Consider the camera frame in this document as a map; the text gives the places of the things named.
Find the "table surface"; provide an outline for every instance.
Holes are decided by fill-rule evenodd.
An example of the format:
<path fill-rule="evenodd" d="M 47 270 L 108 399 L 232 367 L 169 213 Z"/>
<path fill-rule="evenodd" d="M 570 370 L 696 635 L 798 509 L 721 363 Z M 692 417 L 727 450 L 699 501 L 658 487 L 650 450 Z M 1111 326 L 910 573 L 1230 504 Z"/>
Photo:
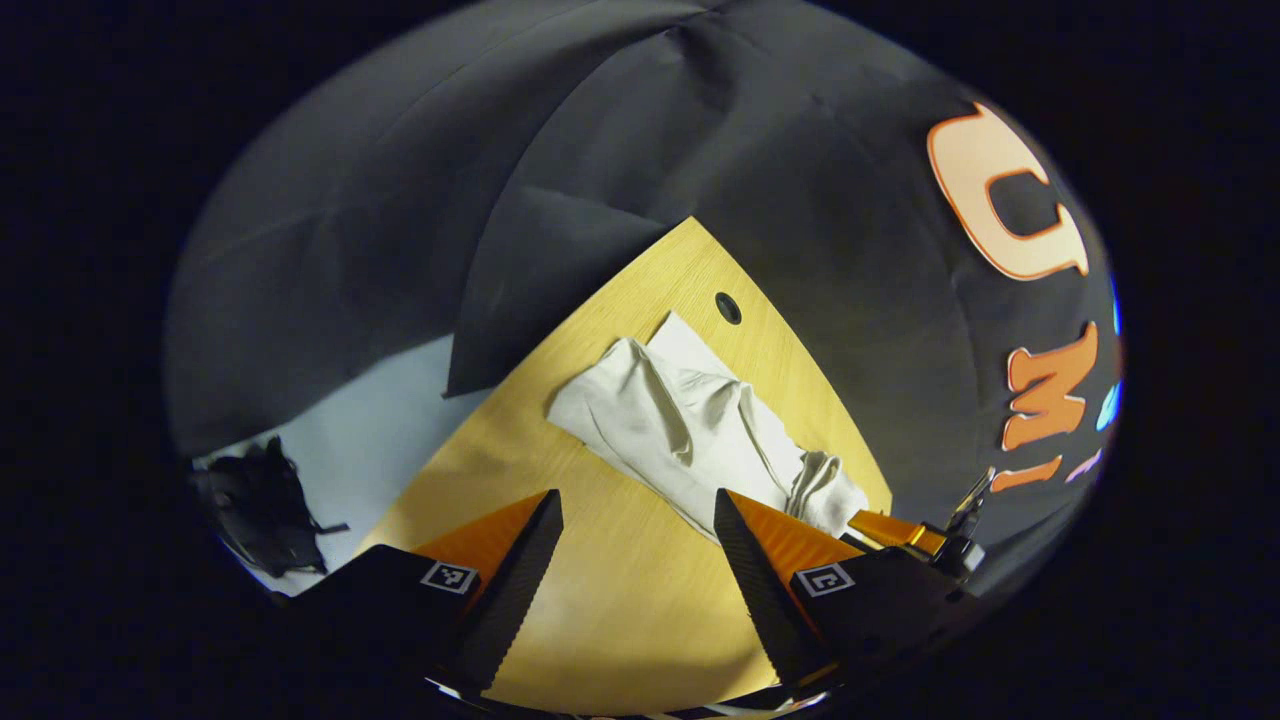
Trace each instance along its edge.
<path fill-rule="evenodd" d="M 724 320 L 726 292 L 742 320 Z M 556 392 L 620 337 L 675 310 L 806 450 L 838 455 L 872 510 L 891 495 L 827 378 L 768 299 L 690 218 L 547 337 L 431 457 L 365 537 L 411 550 L 559 488 L 564 532 L 485 697 L 559 712 L 694 707 L 777 682 L 722 550 L 659 496 L 547 421 Z"/>

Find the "orange letter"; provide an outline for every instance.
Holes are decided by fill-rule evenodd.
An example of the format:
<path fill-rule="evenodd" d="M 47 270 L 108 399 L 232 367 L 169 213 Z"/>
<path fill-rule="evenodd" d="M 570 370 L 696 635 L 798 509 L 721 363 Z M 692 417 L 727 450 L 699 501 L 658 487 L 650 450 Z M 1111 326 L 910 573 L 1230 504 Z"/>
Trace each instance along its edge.
<path fill-rule="evenodd" d="M 1004 450 L 1015 450 L 1057 433 L 1074 430 L 1084 418 L 1084 398 L 1066 395 L 1080 384 L 1098 359 L 1098 325 L 1084 327 L 1084 337 L 1039 355 L 1025 347 L 1009 354 L 1009 389 L 1021 392 L 1009 404 L 1018 413 L 1005 423 Z M 1027 388 L 1041 380 L 1030 391 Z"/>
<path fill-rule="evenodd" d="M 1015 281 L 1034 281 L 1074 266 L 1089 274 L 1084 238 L 1061 204 L 1057 224 L 1029 236 L 1009 232 L 991 204 L 991 184 L 1032 173 L 1048 184 L 1044 168 L 1014 131 L 991 110 L 954 118 L 929 131 L 929 160 L 951 208 L 979 252 Z"/>
<path fill-rule="evenodd" d="M 1057 468 L 1061 464 L 1062 456 L 1059 455 L 1043 465 L 1037 465 L 1025 470 L 1005 470 L 1004 473 L 996 475 L 996 479 L 992 480 L 991 492 L 1000 492 L 1002 489 L 1024 486 L 1027 483 L 1047 480 L 1053 477 L 1053 473 L 1057 471 Z"/>

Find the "crumpled towel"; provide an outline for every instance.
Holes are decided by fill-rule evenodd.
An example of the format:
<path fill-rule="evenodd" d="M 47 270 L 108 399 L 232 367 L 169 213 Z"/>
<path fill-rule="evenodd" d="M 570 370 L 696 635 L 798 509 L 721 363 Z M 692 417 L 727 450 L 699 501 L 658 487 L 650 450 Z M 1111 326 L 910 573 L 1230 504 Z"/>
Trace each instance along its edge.
<path fill-rule="evenodd" d="M 713 542 L 728 488 L 833 537 L 867 510 L 840 457 L 796 447 L 777 415 L 676 313 L 649 345 L 613 343 L 557 393 L 548 420 L 660 495 Z"/>

